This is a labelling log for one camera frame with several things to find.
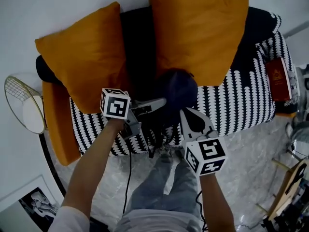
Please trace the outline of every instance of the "red book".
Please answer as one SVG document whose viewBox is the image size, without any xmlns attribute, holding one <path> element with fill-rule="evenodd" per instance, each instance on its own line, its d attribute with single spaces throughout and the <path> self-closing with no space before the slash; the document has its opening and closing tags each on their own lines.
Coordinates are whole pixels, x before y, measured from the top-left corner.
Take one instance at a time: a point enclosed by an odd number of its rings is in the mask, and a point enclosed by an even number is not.
<svg viewBox="0 0 309 232">
<path fill-rule="evenodd" d="M 266 63 L 272 99 L 276 102 L 292 98 L 290 80 L 283 58 L 276 58 Z"/>
</svg>

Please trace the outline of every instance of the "orange cushion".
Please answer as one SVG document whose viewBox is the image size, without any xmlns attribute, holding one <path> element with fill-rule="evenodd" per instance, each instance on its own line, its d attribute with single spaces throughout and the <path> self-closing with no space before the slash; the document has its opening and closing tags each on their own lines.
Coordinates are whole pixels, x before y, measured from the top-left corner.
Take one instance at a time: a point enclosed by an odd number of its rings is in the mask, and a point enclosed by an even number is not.
<svg viewBox="0 0 309 232">
<path fill-rule="evenodd" d="M 63 166 L 81 157 L 74 135 L 69 98 L 65 87 L 43 82 L 43 104 L 49 136 Z"/>
<path fill-rule="evenodd" d="M 100 113 L 103 87 L 121 88 L 125 49 L 117 2 L 35 40 L 39 53 L 85 114 Z"/>
<path fill-rule="evenodd" d="M 249 0 L 150 0 L 157 73 L 192 73 L 199 86 L 218 86 L 244 33 Z"/>
</svg>

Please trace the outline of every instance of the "hand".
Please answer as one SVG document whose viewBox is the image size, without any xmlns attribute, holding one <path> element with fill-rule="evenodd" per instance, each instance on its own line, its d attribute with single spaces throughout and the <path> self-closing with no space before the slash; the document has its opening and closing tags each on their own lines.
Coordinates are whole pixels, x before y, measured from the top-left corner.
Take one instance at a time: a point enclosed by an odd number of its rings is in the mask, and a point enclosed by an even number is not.
<svg viewBox="0 0 309 232">
<path fill-rule="evenodd" d="M 122 131 L 124 129 L 125 121 L 123 119 L 111 118 L 106 126 L 110 126 L 115 129 L 117 132 Z"/>
</svg>

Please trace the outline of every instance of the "sofa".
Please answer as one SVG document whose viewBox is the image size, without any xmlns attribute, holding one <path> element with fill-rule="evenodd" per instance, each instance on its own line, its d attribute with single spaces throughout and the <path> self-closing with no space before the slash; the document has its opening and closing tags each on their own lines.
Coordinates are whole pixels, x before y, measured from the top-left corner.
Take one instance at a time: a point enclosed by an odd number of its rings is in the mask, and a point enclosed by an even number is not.
<svg viewBox="0 0 309 232">
<path fill-rule="evenodd" d="M 147 99 L 156 74 L 155 31 L 151 7 L 120 14 L 126 68 L 137 97 Z M 290 73 L 294 72 L 291 56 L 279 32 L 281 18 L 273 13 L 249 7 L 245 32 L 230 70 L 221 85 L 198 87 L 195 109 L 206 114 L 220 136 L 269 122 L 275 114 L 293 116 L 293 101 L 272 100 L 265 63 L 282 57 Z M 46 63 L 37 60 L 37 71 L 43 80 L 44 112 L 51 141 L 59 162 L 67 166 L 90 147 L 107 123 L 102 114 L 83 114 L 70 98 L 66 88 L 53 76 L 42 71 Z M 163 140 L 181 145 L 180 124 L 164 128 Z M 141 131 L 126 141 L 118 135 L 111 155 L 147 153 L 155 145 L 153 131 Z"/>
</svg>

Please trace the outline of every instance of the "wire lamp shade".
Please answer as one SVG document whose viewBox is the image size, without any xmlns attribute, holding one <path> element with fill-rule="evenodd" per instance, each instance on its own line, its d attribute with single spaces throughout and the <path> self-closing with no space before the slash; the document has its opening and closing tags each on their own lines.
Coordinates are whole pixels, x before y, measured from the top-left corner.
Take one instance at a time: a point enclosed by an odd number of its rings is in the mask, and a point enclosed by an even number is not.
<svg viewBox="0 0 309 232">
<path fill-rule="evenodd" d="M 35 134 L 42 134 L 44 132 L 44 129 L 46 129 L 46 123 L 44 119 L 42 97 L 40 93 L 19 80 L 18 78 L 11 75 L 9 75 L 5 79 L 4 90 L 6 101 L 17 120 L 29 131 Z M 27 126 L 27 124 L 25 123 L 26 119 L 18 116 L 10 102 L 12 101 L 12 98 L 14 98 L 15 101 L 20 101 L 19 104 L 22 105 L 23 110 L 25 107 L 32 108 L 31 114 L 35 114 L 36 120 L 38 120 L 39 124 L 41 124 L 39 130 L 31 130 L 29 126 Z"/>
</svg>

